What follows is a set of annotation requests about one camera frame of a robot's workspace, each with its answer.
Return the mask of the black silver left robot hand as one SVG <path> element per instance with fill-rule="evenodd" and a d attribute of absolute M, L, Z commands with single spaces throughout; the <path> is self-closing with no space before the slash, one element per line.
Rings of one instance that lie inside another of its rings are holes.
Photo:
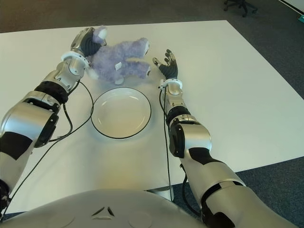
<path fill-rule="evenodd" d="M 84 57 L 94 55 L 101 47 L 101 44 L 93 41 L 94 30 L 93 27 L 88 27 L 80 31 L 71 43 L 70 50 Z"/>

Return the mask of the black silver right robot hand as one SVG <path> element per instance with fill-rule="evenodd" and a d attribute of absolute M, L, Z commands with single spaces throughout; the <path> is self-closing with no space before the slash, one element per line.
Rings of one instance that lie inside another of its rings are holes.
<path fill-rule="evenodd" d="M 177 79 L 178 78 L 178 65 L 175 55 L 169 49 L 165 52 L 166 64 L 160 62 L 156 57 L 152 59 L 152 62 L 157 66 L 159 71 L 164 75 L 166 79 Z"/>

